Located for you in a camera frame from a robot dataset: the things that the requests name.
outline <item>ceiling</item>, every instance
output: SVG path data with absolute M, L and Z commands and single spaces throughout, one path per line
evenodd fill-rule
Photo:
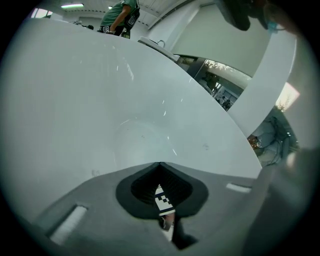
M 54 6 L 55 9 L 61 9 L 65 13 L 79 12 L 81 14 L 100 14 L 101 16 L 108 10 L 109 6 L 113 6 L 120 0 L 45 0 L 47 5 Z M 140 17 L 138 22 L 150 26 L 161 15 L 173 9 L 177 3 L 187 0 L 139 0 Z M 62 9 L 62 5 L 66 4 L 83 4 L 84 7 Z

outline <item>person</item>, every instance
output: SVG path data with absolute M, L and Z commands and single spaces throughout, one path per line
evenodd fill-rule
M 231 107 L 230 99 L 227 99 L 221 106 L 225 109 L 225 111 L 228 111 Z
M 222 98 L 219 99 L 219 104 L 222 106 L 223 103 L 225 103 L 226 97 L 222 96 Z
M 120 36 L 125 27 L 125 18 L 137 7 L 137 0 L 122 0 L 105 13 L 98 32 Z

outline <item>green t-shirt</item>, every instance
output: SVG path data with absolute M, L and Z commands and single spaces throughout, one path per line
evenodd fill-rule
M 124 5 L 130 6 L 131 10 L 128 15 L 130 15 L 136 8 L 137 0 L 123 0 L 115 4 L 112 9 L 108 10 L 102 18 L 100 26 L 111 26 L 119 14 L 122 12 Z M 119 26 L 123 26 L 125 21 L 122 21 Z

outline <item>ceiling light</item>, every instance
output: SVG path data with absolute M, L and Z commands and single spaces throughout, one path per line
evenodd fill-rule
M 67 4 L 67 5 L 62 5 L 61 8 L 76 8 L 76 7 L 84 7 L 82 3 L 75 3 L 75 4 Z

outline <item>white wall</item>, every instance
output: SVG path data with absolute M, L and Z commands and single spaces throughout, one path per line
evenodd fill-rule
M 164 48 L 171 52 L 182 32 L 195 17 L 199 9 L 198 1 L 186 4 L 150 29 L 147 37 L 155 42 L 164 40 Z
M 288 80 L 296 50 L 296 37 L 286 31 L 271 36 L 262 61 L 228 114 L 246 137 L 264 121 Z
M 63 21 L 65 22 L 73 22 L 79 19 L 80 15 L 78 13 L 66 13 L 63 15 Z
M 140 37 L 146 37 L 148 34 L 148 27 L 139 22 L 134 24 L 130 32 L 130 39 L 133 41 L 138 41 Z
M 249 30 L 241 31 L 225 21 L 216 5 L 202 7 L 182 32 L 172 53 L 210 59 L 253 77 L 270 35 L 257 19 L 250 22 Z

